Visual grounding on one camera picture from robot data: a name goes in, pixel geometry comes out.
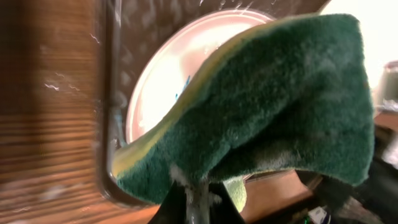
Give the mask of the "white plate blue smear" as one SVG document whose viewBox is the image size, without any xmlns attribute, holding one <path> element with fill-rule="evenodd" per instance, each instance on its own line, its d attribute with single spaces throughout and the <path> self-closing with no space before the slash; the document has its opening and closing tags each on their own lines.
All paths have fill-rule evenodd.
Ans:
<svg viewBox="0 0 398 224">
<path fill-rule="evenodd" d="M 171 36 L 149 60 L 134 87 L 126 141 L 135 141 L 167 114 L 200 65 L 223 43 L 270 21 L 273 17 L 260 12 L 230 9 L 202 16 Z"/>
</svg>

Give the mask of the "yellow green scrub sponge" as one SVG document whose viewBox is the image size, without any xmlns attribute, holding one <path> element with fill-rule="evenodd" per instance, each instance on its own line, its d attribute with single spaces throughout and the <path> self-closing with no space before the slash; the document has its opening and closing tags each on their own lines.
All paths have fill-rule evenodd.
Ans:
<svg viewBox="0 0 398 224">
<path fill-rule="evenodd" d="M 242 175 L 305 170 L 359 185 L 374 151 L 359 21 L 304 15 L 250 28 L 202 64 L 162 120 L 120 148 L 118 187 L 161 203 Z"/>
</svg>

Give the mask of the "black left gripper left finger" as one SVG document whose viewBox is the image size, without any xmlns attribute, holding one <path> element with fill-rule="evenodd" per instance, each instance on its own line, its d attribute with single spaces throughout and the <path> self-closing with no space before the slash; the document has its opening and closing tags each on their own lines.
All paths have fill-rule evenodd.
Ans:
<svg viewBox="0 0 398 224">
<path fill-rule="evenodd" d="M 188 224 L 187 198 L 194 188 L 174 181 L 156 214 L 148 224 Z"/>
</svg>

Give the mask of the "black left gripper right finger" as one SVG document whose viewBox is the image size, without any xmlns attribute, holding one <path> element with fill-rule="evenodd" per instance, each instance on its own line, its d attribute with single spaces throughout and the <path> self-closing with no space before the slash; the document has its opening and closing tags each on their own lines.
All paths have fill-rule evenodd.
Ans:
<svg viewBox="0 0 398 224">
<path fill-rule="evenodd" d="M 200 224 L 245 224 L 222 183 L 202 182 L 199 191 Z"/>
</svg>

